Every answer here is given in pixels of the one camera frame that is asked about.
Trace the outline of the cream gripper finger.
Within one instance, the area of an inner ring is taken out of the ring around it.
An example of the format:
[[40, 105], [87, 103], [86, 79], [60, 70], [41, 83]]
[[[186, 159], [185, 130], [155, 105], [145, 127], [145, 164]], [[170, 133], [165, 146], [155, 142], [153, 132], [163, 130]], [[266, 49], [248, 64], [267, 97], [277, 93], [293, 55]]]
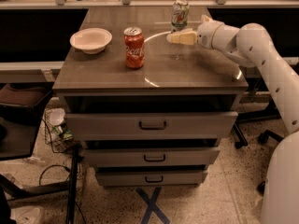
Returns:
[[197, 42], [197, 34], [194, 31], [172, 33], [166, 36], [166, 40], [172, 44], [194, 45]]
[[180, 31], [175, 31], [174, 34], [182, 34], [182, 33], [188, 33], [188, 32], [193, 32], [192, 28], [186, 28]]

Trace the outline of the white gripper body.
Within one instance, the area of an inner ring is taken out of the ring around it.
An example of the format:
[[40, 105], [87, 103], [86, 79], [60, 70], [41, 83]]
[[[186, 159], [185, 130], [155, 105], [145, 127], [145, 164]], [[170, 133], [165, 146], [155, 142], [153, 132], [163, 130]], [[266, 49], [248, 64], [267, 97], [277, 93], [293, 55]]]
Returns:
[[215, 21], [207, 15], [202, 15], [197, 28], [197, 42], [206, 49], [212, 49], [214, 34], [221, 26], [223, 26], [222, 21]]

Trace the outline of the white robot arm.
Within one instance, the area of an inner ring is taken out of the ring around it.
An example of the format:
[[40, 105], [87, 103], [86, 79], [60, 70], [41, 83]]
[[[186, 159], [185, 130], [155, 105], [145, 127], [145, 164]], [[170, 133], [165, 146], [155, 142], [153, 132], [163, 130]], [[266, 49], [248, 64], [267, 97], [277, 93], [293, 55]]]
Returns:
[[200, 44], [233, 62], [259, 70], [289, 135], [279, 142], [267, 170], [261, 224], [299, 224], [299, 76], [277, 52], [262, 25], [240, 28], [201, 17], [191, 28], [167, 35], [174, 44]]

